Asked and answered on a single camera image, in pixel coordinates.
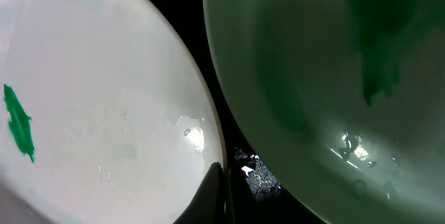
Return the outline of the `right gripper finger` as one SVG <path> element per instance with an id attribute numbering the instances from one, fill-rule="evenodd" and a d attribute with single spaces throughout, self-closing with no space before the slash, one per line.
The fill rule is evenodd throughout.
<path id="1" fill-rule="evenodd" d="M 218 162 L 209 167 L 191 203 L 174 224 L 221 224 L 225 221 L 225 179 Z"/>

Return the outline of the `white plate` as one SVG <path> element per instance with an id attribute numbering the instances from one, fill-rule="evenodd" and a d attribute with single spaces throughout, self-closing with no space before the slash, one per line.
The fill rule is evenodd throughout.
<path id="1" fill-rule="evenodd" d="M 149 0 L 1 0 L 1 222 L 174 223 L 223 134 Z"/>

